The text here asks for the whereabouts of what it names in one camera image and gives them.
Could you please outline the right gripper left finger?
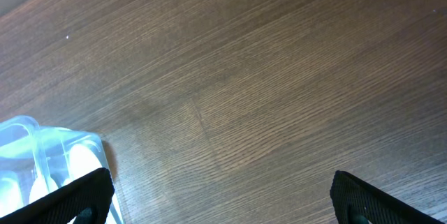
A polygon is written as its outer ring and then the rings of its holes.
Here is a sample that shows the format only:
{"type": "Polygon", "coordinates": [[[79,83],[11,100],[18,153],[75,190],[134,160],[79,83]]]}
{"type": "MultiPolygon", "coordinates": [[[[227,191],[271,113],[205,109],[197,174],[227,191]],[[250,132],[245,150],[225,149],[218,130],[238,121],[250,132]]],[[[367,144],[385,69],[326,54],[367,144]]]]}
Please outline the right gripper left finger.
{"type": "Polygon", "coordinates": [[[98,168],[1,218],[1,224],[104,224],[115,188],[110,171],[98,168]]]}

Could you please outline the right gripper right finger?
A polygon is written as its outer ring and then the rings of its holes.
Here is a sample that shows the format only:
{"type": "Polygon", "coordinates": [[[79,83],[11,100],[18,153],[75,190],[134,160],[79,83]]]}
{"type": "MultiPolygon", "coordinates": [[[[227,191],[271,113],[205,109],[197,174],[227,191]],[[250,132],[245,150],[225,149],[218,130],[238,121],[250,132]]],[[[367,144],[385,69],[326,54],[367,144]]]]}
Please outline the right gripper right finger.
{"type": "Polygon", "coordinates": [[[338,170],[330,188],[341,224],[442,224],[356,176],[338,170]]]}

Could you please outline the white plastic spoon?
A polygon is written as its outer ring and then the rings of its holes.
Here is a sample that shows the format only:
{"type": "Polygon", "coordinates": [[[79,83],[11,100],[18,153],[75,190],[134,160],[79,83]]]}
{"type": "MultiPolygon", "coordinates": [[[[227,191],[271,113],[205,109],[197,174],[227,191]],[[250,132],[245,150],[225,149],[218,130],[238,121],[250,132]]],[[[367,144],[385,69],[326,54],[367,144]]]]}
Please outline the white plastic spoon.
{"type": "Polygon", "coordinates": [[[16,179],[10,177],[1,178],[0,204],[1,217],[23,207],[22,193],[16,179]]]}
{"type": "Polygon", "coordinates": [[[37,176],[29,193],[29,204],[56,191],[58,188],[52,177],[45,179],[43,176],[37,176]]]}
{"type": "Polygon", "coordinates": [[[74,180],[102,167],[96,155],[81,144],[72,146],[68,153],[69,170],[74,180]]]}

